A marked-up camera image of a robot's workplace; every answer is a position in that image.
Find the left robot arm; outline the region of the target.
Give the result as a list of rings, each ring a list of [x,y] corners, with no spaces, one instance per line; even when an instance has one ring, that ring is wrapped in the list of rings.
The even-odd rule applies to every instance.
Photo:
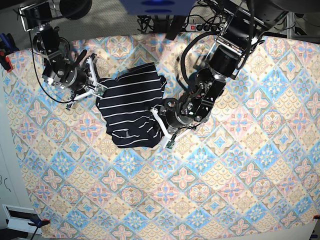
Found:
[[[180,69],[190,88],[186,88],[179,99],[166,98],[159,110],[151,111],[163,132],[160,141],[163,149],[172,149],[183,135],[209,120],[227,79],[236,78],[250,54],[262,43],[263,33],[288,13],[281,0],[246,0],[244,3],[247,8],[230,0],[218,2],[217,11],[225,22],[197,36],[183,51]],[[186,71],[187,53],[207,36],[214,36],[213,45],[202,60],[202,69],[190,81]]]

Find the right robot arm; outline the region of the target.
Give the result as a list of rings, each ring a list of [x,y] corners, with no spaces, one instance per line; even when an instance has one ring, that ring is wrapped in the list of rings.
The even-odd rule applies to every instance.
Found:
[[[96,54],[87,55],[83,50],[75,60],[69,58],[69,42],[59,36],[59,28],[52,27],[52,4],[47,0],[37,1],[17,10],[26,32],[35,32],[31,38],[33,53],[44,58],[43,81],[59,90],[69,90],[70,98],[65,101],[67,109],[72,104],[91,95],[103,97],[107,87],[101,84],[98,76]]]

